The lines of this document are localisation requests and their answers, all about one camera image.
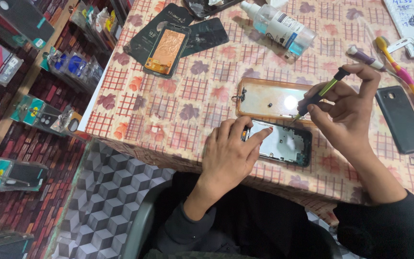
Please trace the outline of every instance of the copper shielding foil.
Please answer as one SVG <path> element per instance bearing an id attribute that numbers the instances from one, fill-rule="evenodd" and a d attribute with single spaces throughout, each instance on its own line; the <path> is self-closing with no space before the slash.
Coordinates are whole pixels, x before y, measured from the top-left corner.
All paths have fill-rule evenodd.
<path id="1" fill-rule="evenodd" d="M 148 58 L 145 67 L 159 73 L 168 74 L 177 57 L 183 39 L 184 34 L 173 30 L 165 30 L 153 57 Z"/>

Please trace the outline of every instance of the spray bottle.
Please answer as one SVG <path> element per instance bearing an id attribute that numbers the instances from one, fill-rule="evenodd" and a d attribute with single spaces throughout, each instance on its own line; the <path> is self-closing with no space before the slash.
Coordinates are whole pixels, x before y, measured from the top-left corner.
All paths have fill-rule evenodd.
<path id="1" fill-rule="evenodd" d="M 268 4 L 260 7 L 243 1 L 241 9 L 253 20 L 253 26 L 259 32 L 288 50 L 285 53 L 287 59 L 292 56 L 299 58 L 317 36 L 313 30 Z"/>

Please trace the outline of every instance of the wooden shelf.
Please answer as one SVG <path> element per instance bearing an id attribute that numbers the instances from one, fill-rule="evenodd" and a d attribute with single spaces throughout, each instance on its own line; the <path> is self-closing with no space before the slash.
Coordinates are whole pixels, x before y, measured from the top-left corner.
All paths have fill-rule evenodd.
<path id="1" fill-rule="evenodd" d="M 29 68 L 28 72 L 26 73 L 25 78 L 23 79 L 23 81 L 20 84 L 17 92 L 15 93 L 14 98 L 10 102 L 7 110 L 4 112 L 4 115 L 3 115 L 2 119 L 0 120 L 0 145 L 1 145 L 7 131 L 9 130 L 9 128 L 11 127 L 11 124 L 13 122 L 13 120 L 10 119 L 10 116 L 15 111 L 15 105 L 18 102 L 20 102 L 20 100 L 22 99 L 22 97 L 24 95 L 28 94 L 28 92 L 31 89 L 31 86 L 33 85 L 33 83 L 35 82 L 38 74 L 41 71 L 40 64 L 43 61 L 43 57 L 42 57 L 43 53 L 44 52 L 49 52 L 49 50 L 51 49 L 51 46 L 54 46 L 54 44 L 57 42 L 63 28 L 65 27 L 66 23 L 68 22 L 68 19 L 69 19 L 70 15 L 71 15 L 69 10 L 68 10 L 68 7 L 69 6 L 76 6 L 77 3 L 78 3 L 78 0 L 68 0 L 68 2 L 65 5 L 65 8 L 62 10 L 62 13 L 58 17 L 58 20 L 53 25 L 54 29 L 55 29 L 54 33 L 52 34 L 51 38 L 46 43 L 44 48 L 41 51 L 39 51 L 38 55 L 36 56 L 36 59 L 34 60 L 31 67 Z"/>

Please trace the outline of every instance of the purple tool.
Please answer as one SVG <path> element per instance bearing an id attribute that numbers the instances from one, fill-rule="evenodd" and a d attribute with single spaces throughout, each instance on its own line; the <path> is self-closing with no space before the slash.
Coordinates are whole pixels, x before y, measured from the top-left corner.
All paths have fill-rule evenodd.
<path id="1" fill-rule="evenodd" d="M 357 58 L 359 60 L 362 60 L 363 62 L 365 62 L 365 64 L 378 69 L 381 72 L 386 71 L 386 67 L 379 61 L 377 61 L 374 58 L 371 58 L 369 56 L 367 56 L 365 53 L 363 53 L 362 51 L 358 50 L 356 48 L 356 46 L 352 46 L 348 49 L 347 51 L 349 56 L 352 56 L 354 58 Z"/>

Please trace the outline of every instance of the tablecloth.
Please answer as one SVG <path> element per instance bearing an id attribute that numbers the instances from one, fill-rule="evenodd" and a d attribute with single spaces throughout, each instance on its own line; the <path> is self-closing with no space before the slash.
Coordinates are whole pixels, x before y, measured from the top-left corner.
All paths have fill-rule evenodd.
<path id="1" fill-rule="evenodd" d="M 178 171 L 201 171 L 207 136 L 221 121 L 237 117 L 231 97 L 238 93 L 242 78 L 313 85 L 329 81 L 339 66 L 354 62 L 345 54 L 350 46 L 381 60 L 374 39 L 380 35 L 391 42 L 399 39 L 380 0 L 290 0 L 282 11 L 318 36 L 296 62 L 288 64 L 285 50 L 258 32 L 235 5 L 213 16 L 220 18 L 230 41 L 182 58 L 173 78 L 164 80 L 143 73 L 141 64 L 123 53 L 122 47 L 171 2 L 182 5 L 181 0 L 135 0 L 86 132 L 143 162 Z M 408 59 L 403 49 L 393 56 L 414 77 L 414 59 Z M 355 75 L 344 81 L 358 90 L 360 80 Z M 380 87 L 398 84 L 382 74 Z M 316 127 L 309 130 L 313 134 L 309 167 L 259 159 L 244 184 L 300 203 L 335 225 L 332 209 L 337 201 L 365 204 L 368 196 L 356 170 Z M 397 152 L 376 101 L 369 139 L 378 158 L 414 193 L 414 165 L 409 160 L 414 154 Z"/>

